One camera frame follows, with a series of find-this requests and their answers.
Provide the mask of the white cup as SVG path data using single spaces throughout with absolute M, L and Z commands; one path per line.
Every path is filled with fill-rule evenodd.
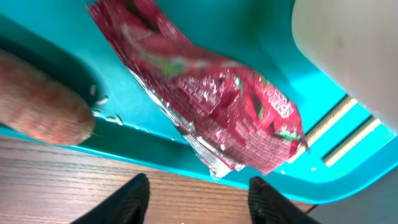
M 296 0 L 299 51 L 397 132 L 397 0 Z

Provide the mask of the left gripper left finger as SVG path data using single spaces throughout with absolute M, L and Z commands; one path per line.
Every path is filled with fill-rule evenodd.
M 143 224 L 149 198 L 149 179 L 140 173 L 71 224 Z

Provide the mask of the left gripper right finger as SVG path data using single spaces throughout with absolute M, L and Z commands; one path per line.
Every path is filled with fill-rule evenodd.
M 319 224 L 264 179 L 250 179 L 248 206 L 252 224 Z

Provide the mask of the red foil snack wrapper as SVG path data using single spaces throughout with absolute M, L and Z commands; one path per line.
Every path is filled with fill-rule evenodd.
M 266 175 L 307 144 L 291 100 L 256 70 L 191 43 L 154 1 L 88 11 L 214 178 L 246 166 Z

